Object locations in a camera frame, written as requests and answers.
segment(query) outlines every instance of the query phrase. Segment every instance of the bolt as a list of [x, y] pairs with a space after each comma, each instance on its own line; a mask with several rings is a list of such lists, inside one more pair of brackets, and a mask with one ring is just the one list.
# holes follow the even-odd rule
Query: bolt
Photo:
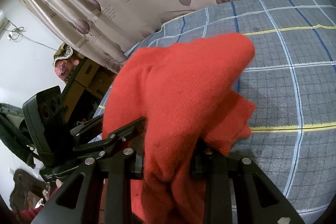
[[211, 155], [212, 154], [211, 148], [204, 149], [204, 153], [206, 153], [207, 155]]
[[85, 160], [85, 164], [87, 164], [87, 165], [91, 165], [91, 164], [93, 164], [94, 162], [95, 162], [95, 159], [92, 158], [92, 157], [87, 158], [87, 159]]
[[251, 164], [251, 159], [250, 158], [242, 158], [241, 159], [241, 162], [243, 163], [243, 164], [246, 164], [246, 165], [249, 165], [249, 164]]
[[133, 149], [132, 148], [126, 148], [126, 149], [124, 149], [124, 154], [125, 155], [130, 155], [132, 153], [133, 153]]

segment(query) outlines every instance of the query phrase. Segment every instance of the plaid bedsheet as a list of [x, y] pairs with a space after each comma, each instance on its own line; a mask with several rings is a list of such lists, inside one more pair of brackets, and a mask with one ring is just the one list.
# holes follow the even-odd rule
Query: plaid bedsheet
[[213, 5], [165, 23], [127, 53], [229, 32], [251, 39], [255, 57], [234, 89], [257, 109], [249, 121], [251, 137], [237, 141], [231, 153], [251, 157], [307, 224], [336, 192], [335, 5], [336, 0]]

